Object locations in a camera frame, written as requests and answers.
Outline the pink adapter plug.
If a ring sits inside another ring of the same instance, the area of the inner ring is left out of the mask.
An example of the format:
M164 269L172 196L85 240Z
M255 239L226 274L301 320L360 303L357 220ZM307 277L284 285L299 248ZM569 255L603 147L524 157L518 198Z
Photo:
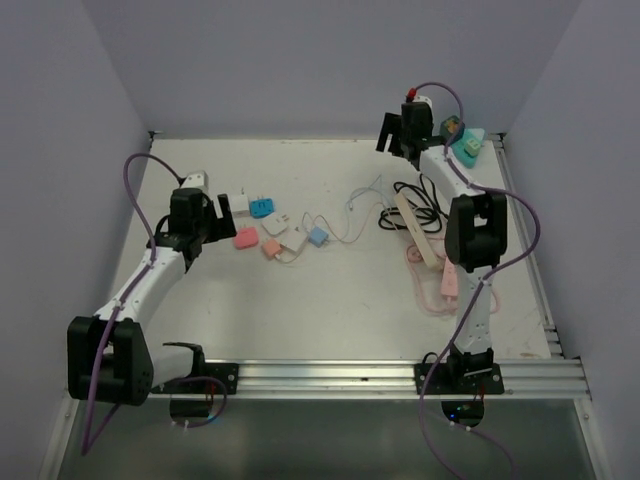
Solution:
M240 228L233 238L233 245L237 250L244 250L255 247L259 244L260 238L255 227Z

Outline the dark green cube charger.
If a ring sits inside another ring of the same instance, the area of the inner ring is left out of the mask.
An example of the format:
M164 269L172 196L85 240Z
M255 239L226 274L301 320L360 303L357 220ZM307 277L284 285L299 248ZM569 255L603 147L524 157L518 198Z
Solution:
M439 134L448 141L453 138L453 142L456 141L461 135L464 134L465 124L456 115L452 115L440 123Z

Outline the blue adapter plug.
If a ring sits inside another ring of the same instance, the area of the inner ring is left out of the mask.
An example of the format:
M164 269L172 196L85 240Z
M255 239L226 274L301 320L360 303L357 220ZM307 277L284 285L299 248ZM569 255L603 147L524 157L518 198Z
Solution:
M249 212L252 218L262 219L275 212L272 198L259 198L249 202Z

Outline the teal power strip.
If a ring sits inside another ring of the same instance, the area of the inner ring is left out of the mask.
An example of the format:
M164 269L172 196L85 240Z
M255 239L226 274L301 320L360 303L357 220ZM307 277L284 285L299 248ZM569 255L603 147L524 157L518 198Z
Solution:
M465 168L473 169L486 136L487 132L483 128L466 128L462 136L449 147L449 152Z

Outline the orange plug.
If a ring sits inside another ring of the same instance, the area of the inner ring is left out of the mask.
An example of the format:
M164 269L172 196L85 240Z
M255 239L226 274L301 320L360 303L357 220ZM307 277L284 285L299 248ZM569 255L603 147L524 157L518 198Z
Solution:
M283 247L274 238L270 238L261 245L261 250L268 260L282 260Z

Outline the beige power strip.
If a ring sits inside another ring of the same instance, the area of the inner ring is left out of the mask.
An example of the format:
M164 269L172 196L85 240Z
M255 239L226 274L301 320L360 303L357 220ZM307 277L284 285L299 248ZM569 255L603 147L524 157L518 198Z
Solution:
M423 259L423 262L431 269L439 269L439 259L429 244L426 234L422 230L415 214L413 213L408 199L403 193L399 192L394 196L394 202L405 222L407 230L409 231L417 250Z

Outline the light blue usb charger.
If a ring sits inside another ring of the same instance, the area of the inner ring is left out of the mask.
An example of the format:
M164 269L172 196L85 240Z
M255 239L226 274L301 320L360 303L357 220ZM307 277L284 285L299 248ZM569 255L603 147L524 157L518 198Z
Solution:
M308 241L316 248L320 248L329 241L329 234L323 228L314 226L309 233Z

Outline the pink power strip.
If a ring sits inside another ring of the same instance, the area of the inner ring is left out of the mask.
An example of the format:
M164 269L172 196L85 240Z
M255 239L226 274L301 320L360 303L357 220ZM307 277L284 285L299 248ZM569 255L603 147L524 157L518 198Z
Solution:
M435 255L443 261L443 267L439 270L439 296L435 304L431 303L425 294L423 282L418 272L418 265L423 263L423 257L415 244L410 244L406 248L405 263L412 276L414 293L420 307L434 315L452 315L457 310L459 294L455 268L444 252L436 252Z

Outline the white folding extension socket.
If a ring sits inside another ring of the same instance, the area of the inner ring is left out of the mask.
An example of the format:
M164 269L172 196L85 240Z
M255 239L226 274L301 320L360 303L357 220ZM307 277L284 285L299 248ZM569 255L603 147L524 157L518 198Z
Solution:
M270 236L277 237L288 229L288 220L286 214L273 212L261 220L261 225Z

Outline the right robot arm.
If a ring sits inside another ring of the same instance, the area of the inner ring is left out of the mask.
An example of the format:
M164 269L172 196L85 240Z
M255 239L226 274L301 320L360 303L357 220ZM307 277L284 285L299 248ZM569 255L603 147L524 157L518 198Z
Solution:
M376 150L408 160L449 204L444 248L457 275L458 310L445 379L451 389L464 393L493 366L492 288L485 276L507 249L507 200L501 193L473 189L457 161L445 154L444 139L433 130L430 103L407 100L399 114L384 116Z

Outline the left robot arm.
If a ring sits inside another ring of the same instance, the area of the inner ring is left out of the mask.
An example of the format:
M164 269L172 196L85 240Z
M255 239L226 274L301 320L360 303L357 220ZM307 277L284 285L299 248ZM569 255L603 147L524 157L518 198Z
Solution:
M229 198L211 199L198 187L178 188L164 219L167 230L155 232L115 297L93 315L70 322L67 385L72 398L139 406L163 384L193 393L207 383L201 346L179 341L149 346L145 331L204 245L235 237Z

